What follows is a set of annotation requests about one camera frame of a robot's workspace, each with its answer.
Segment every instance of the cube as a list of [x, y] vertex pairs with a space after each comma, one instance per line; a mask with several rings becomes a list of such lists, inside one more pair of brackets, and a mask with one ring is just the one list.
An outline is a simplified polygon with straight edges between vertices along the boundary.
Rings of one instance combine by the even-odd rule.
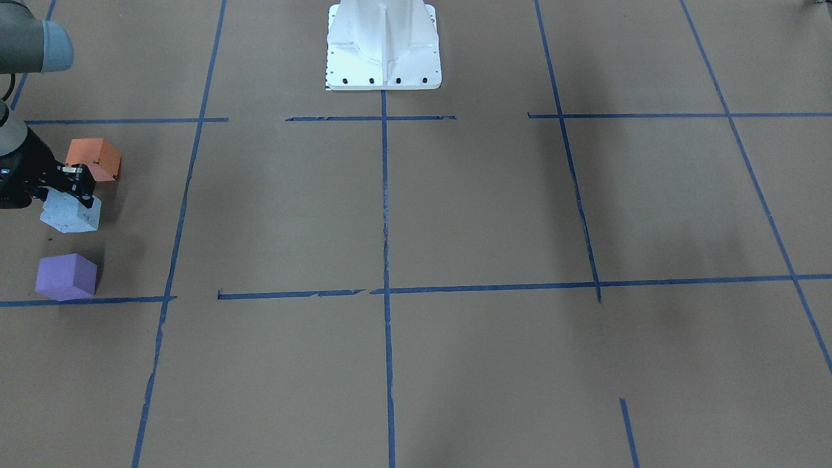
[[96, 293], [98, 267], [76, 253], [42, 258], [35, 291], [55, 301], [82, 299]]
[[121, 168], [121, 154], [104, 138], [78, 138], [69, 145], [66, 164], [86, 164], [96, 182], [114, 181]]
[[102, 201], [92, 198], [92, 208], [84, 207], [72, 195], [49, 189], [43, 203], [41, 221], [63, 233], [90, 232], [98, 230], [102, 214]]

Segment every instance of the white cube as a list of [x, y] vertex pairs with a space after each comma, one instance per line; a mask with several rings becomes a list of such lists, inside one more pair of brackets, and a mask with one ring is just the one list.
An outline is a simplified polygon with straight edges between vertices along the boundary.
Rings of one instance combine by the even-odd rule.
[[98, 231], [102, 201], [96, 197], [92, 200], [92, 208], [86, 208], [72, 195], [50, 188], [41, 221], [63, 233]]

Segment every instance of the purple cube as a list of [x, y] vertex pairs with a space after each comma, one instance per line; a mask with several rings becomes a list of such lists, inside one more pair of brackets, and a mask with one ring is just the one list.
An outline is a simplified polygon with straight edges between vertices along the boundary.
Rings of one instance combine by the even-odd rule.
[[76, 253], [42, 258], [35, 291], [56, 301], [92, 296], [96, 293], [97, 270], [95, 263]]

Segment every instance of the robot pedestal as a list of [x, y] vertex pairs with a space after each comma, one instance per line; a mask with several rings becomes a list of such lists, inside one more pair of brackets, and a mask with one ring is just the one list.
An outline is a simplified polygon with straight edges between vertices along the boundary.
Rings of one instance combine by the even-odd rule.
[[342, 0], [329, 9], [326, 87], [436, 89], [436, 10], [422, 0]]

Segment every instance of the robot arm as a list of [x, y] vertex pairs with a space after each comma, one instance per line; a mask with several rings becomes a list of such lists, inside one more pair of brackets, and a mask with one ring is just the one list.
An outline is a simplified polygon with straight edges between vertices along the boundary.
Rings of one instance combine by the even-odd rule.
[[0, 0], [0, 75], [60, 72], [72, 66], [67, 31], [54, 21], [38, 21], [19, 0]]
[[[0, 74], [54, 72], [72, 65], [72, 43], [55, 22], [38, 21], [26, 5], [0, 0]], [[66, 167], [4, 102], [0, 102], [0, 209], [46, 201], [48, 187], [91, 207], [96, 183], [86, 166]]]
[[5, 104], [0, 112], [0, 209], [25, 208], [33, 198], [46, 201], [47, 187], [92, 207], [96, 181], [89, 169], [56, 161], [46, 143]]

